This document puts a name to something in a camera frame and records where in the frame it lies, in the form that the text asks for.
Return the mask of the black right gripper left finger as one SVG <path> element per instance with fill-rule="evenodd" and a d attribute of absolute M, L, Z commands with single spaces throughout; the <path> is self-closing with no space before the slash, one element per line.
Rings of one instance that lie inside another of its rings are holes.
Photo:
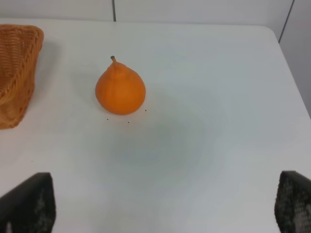
<path fill-rule="evenodd" d="M 52 176 L 39 172 L 0 198 L 2 233 L 51 233 L 56 220 Z"/>

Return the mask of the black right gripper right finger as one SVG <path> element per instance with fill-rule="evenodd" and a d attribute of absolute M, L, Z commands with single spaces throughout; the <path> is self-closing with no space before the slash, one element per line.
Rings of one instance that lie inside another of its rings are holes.
<path fill-rule="evenodd" d="M 296 171 L 283 171 L 274 207 L 281 233 L 311 231 L 311 180 Z"/>

